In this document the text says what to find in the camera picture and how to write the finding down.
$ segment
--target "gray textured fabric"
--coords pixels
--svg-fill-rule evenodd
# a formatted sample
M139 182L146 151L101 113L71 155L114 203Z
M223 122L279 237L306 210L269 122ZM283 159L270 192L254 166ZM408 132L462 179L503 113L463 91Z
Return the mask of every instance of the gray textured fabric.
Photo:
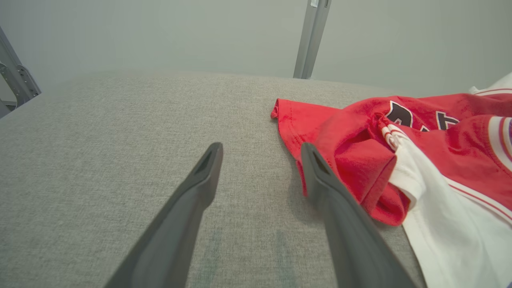
M342 108L391 91L324 81L102 73L0 119L0 286L99 287L204 150L224 144L189 287L333 287L322 220L270 119L276 98ZM379 226L423 286L402 228Z

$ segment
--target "jersey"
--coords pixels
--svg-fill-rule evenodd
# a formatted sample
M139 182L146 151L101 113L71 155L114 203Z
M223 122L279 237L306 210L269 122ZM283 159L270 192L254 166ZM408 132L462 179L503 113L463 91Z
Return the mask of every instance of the jersey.
M512 282L512 90L371 98L344 109L278 99L296 159L315 144L375 219L403 223L430 287ZM303 180L303 193L307 195Z

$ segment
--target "white stripe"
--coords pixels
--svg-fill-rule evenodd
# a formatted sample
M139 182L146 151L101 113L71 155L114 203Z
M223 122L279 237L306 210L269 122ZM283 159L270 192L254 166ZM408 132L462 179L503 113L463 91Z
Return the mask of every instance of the white stripe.
M472 201L475 201L481 205L483 205L484 207L486 207L487 209L493 211L494 213L498 214L501 218L503 218L507 223L509 223L510 225L512 225L512 211L510 211L507 207L503 206L502 204L500 204L499 202L493 200L492 198L489 198L485 195L483 195L482 193L476 191L476 190L473 190L469 187L466 187L458 182L455 182L447 177L444 177L444 179L446 179L446 181L448 182L448 184L450 186L452 186L452 190L455 191L456 193L472 200ZM454 189L453 187L456 187L460 190L463 190L464 192L466 193L463 193L463 192L460 192L458 189Z
M505 142L505 148L508 150L509 155L512 155L512 143L510 143L510 134L508 130L510 129L510 120L512 118L505 118L505 123L503 123L503 140Z
M489 142L496 157L500 160L501 163L503 163L505 167L512 171L512 162L510 161L510 159L508 159L504 151L505 147L503 147L500 142L500 133L503 133L503 131L499 131L501 118L502 117L494 116L489 120Z
M488 95L494 95L494 94L512 94L512 90L510 89L503 89L503 90L495 90L495 91L482 91L482 92L478 92L476 93L475 95L478 95L478 96L488 96Z

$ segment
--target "red fabric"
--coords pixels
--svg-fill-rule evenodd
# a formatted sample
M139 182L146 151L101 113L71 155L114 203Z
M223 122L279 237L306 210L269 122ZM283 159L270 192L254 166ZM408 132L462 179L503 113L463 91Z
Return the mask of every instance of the red fabric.
M379 125L382 125L379 119L392 112L393 102L405 107L406 110L401 110L402 112L410 112L411 127L396 124L404 131L407 130L408 135L409 132L435 134L436 131L433 130L443 129L443 125L451 132L451 127L455 127L456 122L477 115L512 116L511 94L454 94L421 99L392 96L370 98L344 109L278 99L271 117L278 119L281 138L297 161L305 196L307 191L302 175L300 151L302 143L311 142L315 144L338 179L373 218L390 225L400 225L403 222L409 207L409 199L388 183L396 157L386 144L379 128ZM406 117L402 118L404 119L397 120L396 123L402 120L405 123ZM460 131L454 130L453 133L459 135ZM437 137L449 138L452 133L448 136L443 135L444 133L439 133ZM458 168L455 165L447 169Z

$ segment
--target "gray fabric surface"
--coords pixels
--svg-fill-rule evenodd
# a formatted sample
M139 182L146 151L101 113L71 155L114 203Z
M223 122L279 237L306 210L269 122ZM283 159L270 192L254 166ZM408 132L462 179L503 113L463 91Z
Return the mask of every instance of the gray fabric surface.
M204 150L224 144L188 287L334 287L322 220L270 119L391 91L324 81L101 73L0 119L0 286L100 287ZM418 285L403 229L379 225Z

